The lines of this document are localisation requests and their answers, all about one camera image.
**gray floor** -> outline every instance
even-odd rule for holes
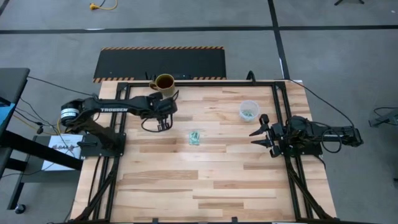
[[[398,24],[395,0],[276,0],[280,26]],[[178,26],[269,26],[266,0],[120,0],[114,11],[88,9],[90,1],[10,0],[0,29],[97,29]],[[107,0],[107,6],[113,5]],[[325,153],[328,180],[337,214],[344,220],[398,223],[398,151],[393,126],[369,128],[372,109],[397,106],[398,30],[283,31],[282,40],[292,79],[340,108],[360,129],[365,144]],[[29,67],[33,77],[97,93],[93,72],[102,47],[222,45],[228,78],[242,79],[253,70],[257,79],[282,78],[271,31],[173,32],[136,34],[0,35],[0,67]],[[34,80],[23,94],[43,117],[55,123],[60,106],[80,97]],[[314,120],[334,125],[347,121],[308,95]],[[24,104],[18,107],[28,109]],[[11,131],[31,138],[35,131],[12,120]],[[15,153],[22,158],[23,154]],[[23,215],[7,211],[16,176],[0,181],[0,223],[61,222],[68,213],[76,182],[28,184]]]

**yellow and black hazard stripe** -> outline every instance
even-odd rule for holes
[[[217,49],[224,50],[224,47],[196,46],[196,47],[103,47],[101,50],[191,50],[191,49]]]
[[[194,80],[225,80],[226,77],[194,77]]]
[[[113,77],[108,77],[108,78],[94,78],[93,83],[101,83],[103,81],[133,81],[133,77],[119,77],[119,78],[113,78]]]
[[[194,77],[194,80],[226,80],[226,77]],[[93,83],[101,83],[103,81],[133,81],[133,77],[120,77],[120,78],[94,78]]]

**chair wheel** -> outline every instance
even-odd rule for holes
[[[15,211],[16,214],[22,214],[22,213],[25,212],[25,210],[26,210],[26,206],[25,205],[17,204],[17,207],[15,208],[14,211]]]

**paper sheet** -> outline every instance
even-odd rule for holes
[[[80,158],[80,146],[77,145],[77,142],[80,142],[83,139],[82,135],[77,135],[77,134],[63,134],[62,139],[60,136],[51,136],[50,142],[49,142],[49,147],[58,150],[59,152],[62,152],[66,155],[72,156],[74,158],[79,159]],[[72,168],[61,166],[58,164],[53,164],[53,162],[49,161],[44,161],[42,170],[44,171],[52,171],[52,170],[73,170]]]

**mug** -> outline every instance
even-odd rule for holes
[[[170,97],[174,94],[174,78],[169,74],[161,74],[154,82],[151,81],[149,83],[149,87],[153,90],[161,92],[165,97]]]

